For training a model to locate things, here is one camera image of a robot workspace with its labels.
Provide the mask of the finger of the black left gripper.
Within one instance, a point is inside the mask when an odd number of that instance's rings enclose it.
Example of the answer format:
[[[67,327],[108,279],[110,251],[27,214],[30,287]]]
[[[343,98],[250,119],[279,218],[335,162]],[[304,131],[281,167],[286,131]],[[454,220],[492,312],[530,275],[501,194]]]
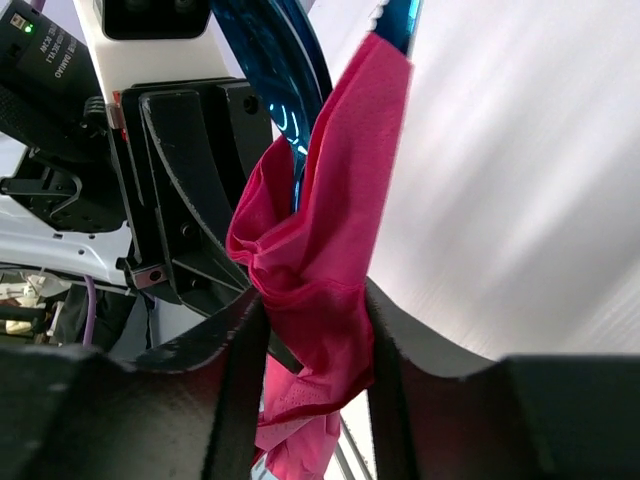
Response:
[[[224,252],[187,252],[170,264],[172,286],[180,301],[211,317],[229,306],[250,286],[244,271]]]

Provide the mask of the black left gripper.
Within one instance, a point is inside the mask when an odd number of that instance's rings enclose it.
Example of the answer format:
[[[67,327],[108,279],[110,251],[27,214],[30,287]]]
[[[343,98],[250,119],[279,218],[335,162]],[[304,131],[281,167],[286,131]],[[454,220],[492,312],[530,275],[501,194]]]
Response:
[[[127,281],[184,305],[171,260],[226,254],[233,212],[272,142],[270,120],[249,83],[235,78],[138,84],[121,92],[119,113],[123,126],[110,141],[132,235]]]

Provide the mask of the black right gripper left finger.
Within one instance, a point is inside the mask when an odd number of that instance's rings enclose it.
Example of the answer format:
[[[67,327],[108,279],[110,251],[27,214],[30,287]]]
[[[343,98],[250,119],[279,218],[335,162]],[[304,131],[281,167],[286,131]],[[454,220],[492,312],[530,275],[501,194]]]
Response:
[[[132,361],[3,348],[2,477],[248,478],[269,335],[251,289]]]

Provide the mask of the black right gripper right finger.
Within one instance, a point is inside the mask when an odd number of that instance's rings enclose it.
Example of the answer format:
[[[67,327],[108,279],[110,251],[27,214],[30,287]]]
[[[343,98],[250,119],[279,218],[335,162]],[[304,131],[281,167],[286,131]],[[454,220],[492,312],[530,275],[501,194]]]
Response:
[[[635,479],[639,360],[491,361],[422,324],[374,284],[368,391],[381,479]]]

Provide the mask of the pink paper napkin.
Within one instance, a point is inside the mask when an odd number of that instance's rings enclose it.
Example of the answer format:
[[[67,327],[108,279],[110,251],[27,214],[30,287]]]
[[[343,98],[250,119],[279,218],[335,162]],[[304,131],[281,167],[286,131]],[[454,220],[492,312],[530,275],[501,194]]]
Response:
[[[373,379],[365,281],[402,127],[411,65],[376,34],[352,57],[312,135],[300,209],[291,152],[276,140],[254,168],[229,229],[271,327],[301,363],[266,369],[255,443],[279,479],[320,479],[339,412]]]

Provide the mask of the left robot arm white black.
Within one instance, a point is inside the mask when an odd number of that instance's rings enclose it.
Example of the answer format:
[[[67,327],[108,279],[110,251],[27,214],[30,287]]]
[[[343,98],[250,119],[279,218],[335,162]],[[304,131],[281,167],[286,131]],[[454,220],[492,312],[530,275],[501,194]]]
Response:
[[[127,228],[129,286],[202,315],[250,284],[224,241],[272,141],[205,1],[79,1],[75,37],[27,1],[1,11],[1,131],[22,143],[4,196],[49,228]]]

